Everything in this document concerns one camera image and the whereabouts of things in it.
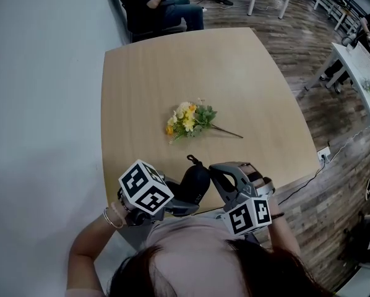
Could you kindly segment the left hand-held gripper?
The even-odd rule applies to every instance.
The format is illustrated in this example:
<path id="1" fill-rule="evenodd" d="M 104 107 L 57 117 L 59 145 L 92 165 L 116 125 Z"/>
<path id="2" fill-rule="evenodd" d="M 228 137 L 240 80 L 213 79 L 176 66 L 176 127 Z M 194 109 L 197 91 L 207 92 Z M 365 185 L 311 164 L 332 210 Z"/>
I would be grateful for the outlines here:
<path id="1" fill-rule="evenodd" d="M 119 178 L 120 200 L 128 211 L 128 226 L 141 226 L 162 220 L 165 207 L 174 217 L 185 217 L 199 210 L 198 204 L 181 200 L 181 185 L 177 181 L 163 180 L 156 169 L 136 160 Z"/>

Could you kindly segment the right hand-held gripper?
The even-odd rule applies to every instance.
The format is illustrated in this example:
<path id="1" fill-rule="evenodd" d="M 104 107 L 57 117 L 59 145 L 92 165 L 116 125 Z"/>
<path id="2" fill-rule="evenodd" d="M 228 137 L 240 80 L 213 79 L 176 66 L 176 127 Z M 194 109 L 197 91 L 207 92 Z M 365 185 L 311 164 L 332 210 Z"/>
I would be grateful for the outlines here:
<path id="1" fill-rule="evenodd" d="M 272 223 L 267 196 L 257 191 L 240 166 L 227 162 L 209 166 L 210 178 L 224 201 L 221 220 L 233 236 L 245 236 Z"/>

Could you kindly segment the black zippered pouch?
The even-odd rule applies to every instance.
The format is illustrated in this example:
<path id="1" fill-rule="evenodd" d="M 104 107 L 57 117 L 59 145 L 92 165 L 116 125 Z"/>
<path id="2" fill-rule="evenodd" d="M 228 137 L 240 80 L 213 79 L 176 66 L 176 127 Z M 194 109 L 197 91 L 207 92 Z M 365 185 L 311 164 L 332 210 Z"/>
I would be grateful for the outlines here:
<path id="1" fill-rule="evenodd" d="M 192 162 L 180 184 L 174 190 L 174 197 L 180 201 L 199 205 L 210 187 L 210 172 L 195 156 L 188 155 Z"/>

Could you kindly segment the person's left forearm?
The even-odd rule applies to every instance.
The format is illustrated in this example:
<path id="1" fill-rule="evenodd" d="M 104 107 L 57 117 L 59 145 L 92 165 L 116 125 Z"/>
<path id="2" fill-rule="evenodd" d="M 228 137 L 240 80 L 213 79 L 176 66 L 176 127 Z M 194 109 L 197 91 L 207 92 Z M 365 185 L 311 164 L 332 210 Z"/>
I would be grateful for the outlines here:
<path id="1" fill-rule="evenodd" d="M 125 224 L 128 214 L 120 200 L 112 202 L 103 213 L 87 225 L 76 237 L 69 253 L 69 270 L 93 267 L 115 231 Z"/>

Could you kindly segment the person's right forearm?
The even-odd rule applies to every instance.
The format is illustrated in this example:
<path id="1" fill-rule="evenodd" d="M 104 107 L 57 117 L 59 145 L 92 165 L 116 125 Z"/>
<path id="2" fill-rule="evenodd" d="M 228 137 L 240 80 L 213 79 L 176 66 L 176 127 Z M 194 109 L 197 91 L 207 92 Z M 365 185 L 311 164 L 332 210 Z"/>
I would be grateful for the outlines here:
<path id="1" fill-rule="evenodd" d="M 272 223 L 268 226 L 268 230 L 274 249 L 284 249 L 298 257 L 301 256 L 299 244 L 284 218 L 284 213 L 281 213 L 280 216 L 276 218 L 272 216 Z"/>

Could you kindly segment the person's right hand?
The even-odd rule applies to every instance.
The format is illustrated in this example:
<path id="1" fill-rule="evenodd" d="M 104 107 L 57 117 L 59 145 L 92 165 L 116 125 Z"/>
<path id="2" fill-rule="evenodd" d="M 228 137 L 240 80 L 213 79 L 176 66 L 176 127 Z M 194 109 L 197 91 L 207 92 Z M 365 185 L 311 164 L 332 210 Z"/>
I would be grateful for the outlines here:
<path id="1" fill-rule="evenodd" d="M 250 163 L 243 163 L 240 166 L 243 173 L 248 177 L 257 191 L 258 196 L 267 196 L 269 201 L 270 214 L 276 218 L 282 213 L 276 198 L 273 196 L 275 188 L 268 177 L 263 177 Z"/>

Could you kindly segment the person's pink shirt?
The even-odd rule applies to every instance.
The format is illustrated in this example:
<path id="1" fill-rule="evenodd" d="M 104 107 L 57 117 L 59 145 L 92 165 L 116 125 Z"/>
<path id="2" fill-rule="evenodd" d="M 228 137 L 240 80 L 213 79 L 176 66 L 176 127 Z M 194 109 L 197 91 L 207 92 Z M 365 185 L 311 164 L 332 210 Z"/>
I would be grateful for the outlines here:
<path id="1" fill-rule="evenodd" d="M 115 271 L 107 292 L 93 267 L 69 270 L 65 297 L 297 297 L 314 291 L 300 258 L 235 238 L 213 218 L 161 223 Z"/>

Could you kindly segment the grey table leg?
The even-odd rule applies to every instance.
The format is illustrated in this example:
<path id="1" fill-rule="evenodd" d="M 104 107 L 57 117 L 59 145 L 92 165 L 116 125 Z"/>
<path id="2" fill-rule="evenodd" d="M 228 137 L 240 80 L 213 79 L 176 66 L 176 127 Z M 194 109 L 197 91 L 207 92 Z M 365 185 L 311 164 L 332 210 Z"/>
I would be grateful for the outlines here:
<path id="1" fill-rule="evenodd" d="M 124 240 L 136 251 L 139 251 L 145 247 L 147 238 L 156 223 L 144 223 L 141 226 L 127 226 L 124 225 L 117 232 L 124 238 Z"/>

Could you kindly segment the yellow artificial flower bouquet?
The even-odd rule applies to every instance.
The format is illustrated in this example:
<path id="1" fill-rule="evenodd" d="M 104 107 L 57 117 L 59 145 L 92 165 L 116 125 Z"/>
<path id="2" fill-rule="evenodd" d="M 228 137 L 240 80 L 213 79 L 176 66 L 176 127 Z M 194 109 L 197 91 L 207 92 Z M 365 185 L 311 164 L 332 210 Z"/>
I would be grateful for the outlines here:
<path id="1" fill-rule="evenodd" d="M 227 131 L 213 124 L 217 116 L 212 106 L 206 105 L 204 100 L 198 102 L 184 101 L 173 111 L 173 115 L 167 120 L 166 134 L 170 137 L 169 143 L 184 138 L 197 137 L 206 130 L 214 130 L 243 139 L 244 137 Z"/>

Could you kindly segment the white power strip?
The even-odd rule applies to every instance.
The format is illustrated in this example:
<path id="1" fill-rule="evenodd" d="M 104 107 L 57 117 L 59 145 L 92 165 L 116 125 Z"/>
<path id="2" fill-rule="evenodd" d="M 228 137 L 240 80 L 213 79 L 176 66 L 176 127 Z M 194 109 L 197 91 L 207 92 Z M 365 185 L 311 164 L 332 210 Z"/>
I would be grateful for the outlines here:
<path id="1" fill-rule="evenodd" d="M 331 152 L 330 152 L 329 146 L 326 146 L 326 147 L 317 151 L 317 157 L 318 157 L 319 161 L 322 161 L 324 163 L 329 162 L 330 154 L 331 154 Z"/>

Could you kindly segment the black office chair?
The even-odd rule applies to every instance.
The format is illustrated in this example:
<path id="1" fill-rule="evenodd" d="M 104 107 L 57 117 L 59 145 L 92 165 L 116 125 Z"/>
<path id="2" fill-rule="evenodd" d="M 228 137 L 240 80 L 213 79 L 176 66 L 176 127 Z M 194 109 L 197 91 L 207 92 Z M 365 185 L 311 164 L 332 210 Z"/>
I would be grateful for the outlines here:
<path id="1" fill-rule="evenodd" d="M 370 215 L 358 212 L 358 222 L 351 229 L 344 229 L 345 248 L 342 257 L 358 263 L 370 264 Z"/>

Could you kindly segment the long white table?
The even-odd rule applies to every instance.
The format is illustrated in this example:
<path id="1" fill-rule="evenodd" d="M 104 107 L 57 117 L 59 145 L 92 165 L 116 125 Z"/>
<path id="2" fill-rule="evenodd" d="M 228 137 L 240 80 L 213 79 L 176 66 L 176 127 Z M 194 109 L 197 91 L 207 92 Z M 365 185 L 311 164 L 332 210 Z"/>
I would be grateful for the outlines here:
<path id="1" fill-rule="evenodd" d="M 316 84 L 322 73 L 336 60 L 340 60 L 343 67 L 334 74 L 325 86 L 330 88 L 344 72 L 347 72 L 350 80 L 353 82 L 353 86 L 356 87 L 362 99 L 370 120 L 370 94 L 361 86 L 361 81 L 363 79 L 370 79 L 370 54 L 363 49 L 363 45 L 361 44 L 358 44 L 355 49 L 348 50 L 348 48 L 343 45 L 332 43 L 330 55 L 321 68 L 315 73 L 313 78 L 306 83 L 305 89 L 309 90 Z"/>

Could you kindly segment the black chair row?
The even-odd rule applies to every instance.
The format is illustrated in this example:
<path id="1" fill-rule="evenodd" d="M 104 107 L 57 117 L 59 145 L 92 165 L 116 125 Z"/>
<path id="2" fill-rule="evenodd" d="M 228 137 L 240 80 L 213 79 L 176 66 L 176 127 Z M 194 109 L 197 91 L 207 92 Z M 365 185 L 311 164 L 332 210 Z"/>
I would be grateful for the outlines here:
<path id="1" fill-rule="evenodd" d="M 142 32 L 132 33 L 127 28 L 127 14 L 122 0 L 108 0 L 110 3 L 111 11 L 116 21 L 118 32 L 121 36 L 122 44 L 130 44 L 150 38 L 155 38 L 164 35 L 171 35 L 175 33 L 182 33 L 186 31 L 185 23 L 182 21 L 174 27 L 168 27 L 158 32 Z"/>

